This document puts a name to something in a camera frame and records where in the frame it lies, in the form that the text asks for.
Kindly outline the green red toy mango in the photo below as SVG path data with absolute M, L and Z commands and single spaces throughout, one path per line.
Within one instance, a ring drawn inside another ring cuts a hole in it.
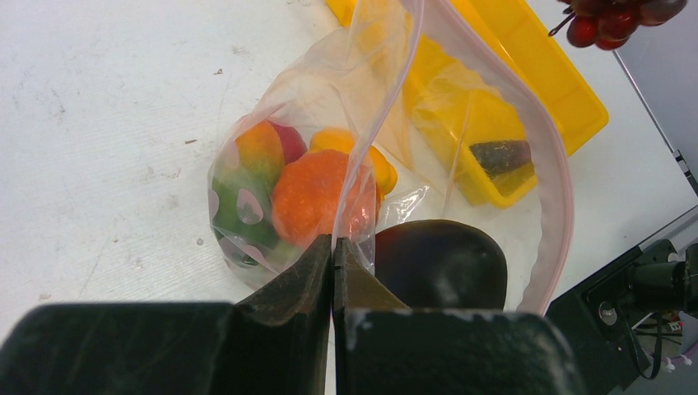
M 271 194 L 285 166 L 281 140 L 268 121 L 229 139 L 211 173 L 219 206 L 212 217 L 218 239 L 230 235 L 259 249 L 279 241 L 271 223 Z

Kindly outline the purple toy eggplant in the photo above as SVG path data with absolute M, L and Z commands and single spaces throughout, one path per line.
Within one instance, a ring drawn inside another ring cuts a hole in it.
M 457 221 L 410 221 L 381 230 L 375 276 L 412 308 L 505 307 L 508 271 L 501 247 Z

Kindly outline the clear zip top bag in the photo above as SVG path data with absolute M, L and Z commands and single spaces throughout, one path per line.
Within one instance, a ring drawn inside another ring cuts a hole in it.
M 316 132 L 324 128 L 350 131 L 355 145 L 348 154 L 333 232 L 326 234 L 333 244 L 341 238 L 337 233 L 342 210 L 360 167 L 369 167 L 375 181 L 368 154 L 374 146 L 395 168 L 398 181 L 391 193 L 380 198 L 372 234 L 359 240 L 348 238 L 360 249 L 362 267 L 376 277 L 375 236 L 381 230 L 410 221 L 461 222 L 487 233 L 505 255 L 508 285 L 503 309 L 544 314 L 567 259 L 574 216 L 561 139 L 528 136 L 537 184 L 505 209 L 471 205 L 430 151 L 420 149 L 419 165 L 410 169 L 376 141 L 401 96 L 421 37 L 426 2 L 357 2 L 350 24 L 313 44 L 282 71 L 255 107 L 235 123 L 226 142 L 268 121 L 295 128 L 308 153 L 315 152 L 309 146 Z M 212 217 L 219 206 L 211 187 L 214 161 L 208 172 L 213 234 Z M 230 235 L 216 240 L 226 263 L 239 268 L 240 275 L 258 289 L 289 268 L 314 241 L 298 247 L 278 237 L 271 249 L 259 249 Z

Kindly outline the yellow toy bell pepper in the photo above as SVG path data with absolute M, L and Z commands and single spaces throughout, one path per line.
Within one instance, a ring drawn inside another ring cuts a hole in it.
M 316 132 L 310 139 L 310 151 L 335 150 L 349 154 L 355 145 L 352 133 L 343 128 L 324 128 Z M 369 149 L 375 181 L 382 199 L 393 191 L 398 181 L 395 168 L 385 156 L 374 146 Z

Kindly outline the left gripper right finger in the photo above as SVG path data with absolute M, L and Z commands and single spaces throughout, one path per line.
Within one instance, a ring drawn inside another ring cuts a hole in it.
M 348 238 L 337 240 L 333 280 L 337 392 L 401 393 L 411 310 L 361 266 Z

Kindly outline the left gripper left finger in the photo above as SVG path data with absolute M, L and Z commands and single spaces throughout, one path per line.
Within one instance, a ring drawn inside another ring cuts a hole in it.
M 333 296 L 332 239 L 320 235 L 284 272 L 235 306 L 234 389 L 322 394 Z

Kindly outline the red toy tomato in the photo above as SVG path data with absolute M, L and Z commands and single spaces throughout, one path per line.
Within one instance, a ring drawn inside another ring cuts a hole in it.
M 271 125 L 279 136 L 287 165 L 300 159 L 307 152 L 307 145 L 295 128 L 274 122 L 271 122 Z

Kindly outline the purple toy sweet potato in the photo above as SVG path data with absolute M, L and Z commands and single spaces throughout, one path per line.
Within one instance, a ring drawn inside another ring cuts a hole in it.
M 481 142 L 469 149 L 490 178 L 511 173 L 531 162 L 529 144 L 523 140 Z

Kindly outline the dark red toy grapes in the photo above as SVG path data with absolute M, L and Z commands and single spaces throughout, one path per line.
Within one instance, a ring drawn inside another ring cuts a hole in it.
M 687 0 L 571 0 L 565 18 L 548 31 L 554 36 L 566 30 L 576 48 L 595 46 L 611 51 L 623 46 L 641 26 L 660 26 L 682 12 Z

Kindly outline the orange toy pumpkin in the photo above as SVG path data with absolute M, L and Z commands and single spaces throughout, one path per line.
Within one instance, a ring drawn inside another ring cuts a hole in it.
M 272 191 L 272 224 L 287 243 L 305 247 L 332 234 L 349 155 L 335 150 L 308 152 L 287 165 Z M 353 240 L 372 234 L 380 196 L 371 169 L 360 167 L 347 194 L 337 235 Z

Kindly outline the yellow plastic tray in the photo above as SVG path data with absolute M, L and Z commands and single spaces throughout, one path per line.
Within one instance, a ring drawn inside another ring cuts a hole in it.
M 525 1 L 428 1 L 401 96 L 377 143 L 415 169 L 430 151 L 473 206 L 512 207 L 532 162 L 495 178 L 469 147 L 554 136 L 572 154 L 607 124 L 600 99 Z

